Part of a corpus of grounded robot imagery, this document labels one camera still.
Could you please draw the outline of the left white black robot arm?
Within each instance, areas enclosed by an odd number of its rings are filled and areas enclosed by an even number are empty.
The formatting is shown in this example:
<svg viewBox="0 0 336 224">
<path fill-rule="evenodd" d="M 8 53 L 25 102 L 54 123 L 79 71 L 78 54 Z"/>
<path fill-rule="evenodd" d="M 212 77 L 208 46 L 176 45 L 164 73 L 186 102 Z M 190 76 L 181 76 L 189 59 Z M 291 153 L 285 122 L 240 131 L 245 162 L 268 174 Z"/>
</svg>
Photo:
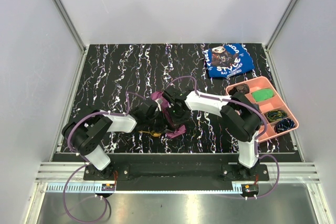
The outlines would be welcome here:
<svg viewBox="0 0 336 224">
<path fill-rule="evenodd" d="M 145 99 L 126 113 L 112 113 L 87 107 L 62 129 L 62 136 L 71 151 L 78 153 L 95 167 L 95 174 L 103 180 L 113 175 L 111 159 L 100 146 L 109 132 L 132 133 L 142 130 L 163 133 L 169 123 L 159 105 Z"/>
</svg>

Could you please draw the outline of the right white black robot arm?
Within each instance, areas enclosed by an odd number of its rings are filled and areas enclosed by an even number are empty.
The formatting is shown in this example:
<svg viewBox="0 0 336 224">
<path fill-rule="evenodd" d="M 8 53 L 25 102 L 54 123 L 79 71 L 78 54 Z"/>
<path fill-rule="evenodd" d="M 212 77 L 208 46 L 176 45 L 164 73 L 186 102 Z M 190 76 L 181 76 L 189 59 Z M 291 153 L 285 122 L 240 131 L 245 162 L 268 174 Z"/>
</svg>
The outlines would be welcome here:
<svg viewBox="0 0 336 224">
<path fill-rule="evenodd" d="M 221 117 L 229 133 L 238 141 L 239 176 L 250 180 L 257 174 L 258 154 L 255 143 L 258 139 L 262 116 L 245 95 L 213 95 L 200 91 L 181 92 L 174 87 L 163 91 L 168 102 L 167 113 L 174 125 L 182 125 L 191 117 L 191 112 L 202 111 Z"/>
</svg>

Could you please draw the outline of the magenta cloth napkin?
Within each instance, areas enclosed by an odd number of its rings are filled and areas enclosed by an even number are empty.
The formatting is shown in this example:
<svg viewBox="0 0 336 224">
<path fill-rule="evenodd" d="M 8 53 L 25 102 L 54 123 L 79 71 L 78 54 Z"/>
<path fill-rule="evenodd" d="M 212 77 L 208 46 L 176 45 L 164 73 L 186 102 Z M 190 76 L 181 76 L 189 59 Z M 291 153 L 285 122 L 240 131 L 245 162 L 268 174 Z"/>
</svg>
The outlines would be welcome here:
<svg viewBox="0 0 336 224">
<path fill-rule="evenodd" d="M 184 124 L 177 124 L 177 123 L 174 123 L 173 122 L 173 119 L 168 111 L 168 109 L 170 109 L 170 104 L 168 102 L 168 100 L 166 100 L 164 97 L 163 97 L 163 92 L 162 91 L 156 91 L 154 93 L 151 94 L 151 99 L 153 101 L 155 101 L 156 99 L 162 99 L 163 100 L 163 103 L 162 104 L 159 104 L 160 105 L 160 108 L 161 108 L 161 112 L 163 113 L 167 123 L 168 123 L 168 126 L 167 126 L 167 129 L 166 129 L 166 137 L 170 138 L 170 139 L 173 139 L 173 138 L 176 138 L 182 134 L 184 134 L 186 132 L 186 126 Z"/>
</svg>

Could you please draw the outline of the gold spoon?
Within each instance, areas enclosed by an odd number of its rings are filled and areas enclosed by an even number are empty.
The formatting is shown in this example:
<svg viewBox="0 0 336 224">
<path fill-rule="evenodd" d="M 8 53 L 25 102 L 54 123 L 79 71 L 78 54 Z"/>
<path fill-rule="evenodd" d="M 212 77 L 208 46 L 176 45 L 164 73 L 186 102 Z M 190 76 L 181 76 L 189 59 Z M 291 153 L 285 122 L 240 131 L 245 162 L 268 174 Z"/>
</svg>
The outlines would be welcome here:
<svg viewBox="0 0 336 224">
<path fill-rule="evenodd" d="M 143 134 L 150 134 L 152 137 L 160 137 L 162 135 L 162 133 L 158 133 L 158 132 L 155 132 L 155 131 L 144 131 L 144 130 L 141 130 L 141 131 L 138 131 L 139 133 L 143 133 Z"/>
</svg>

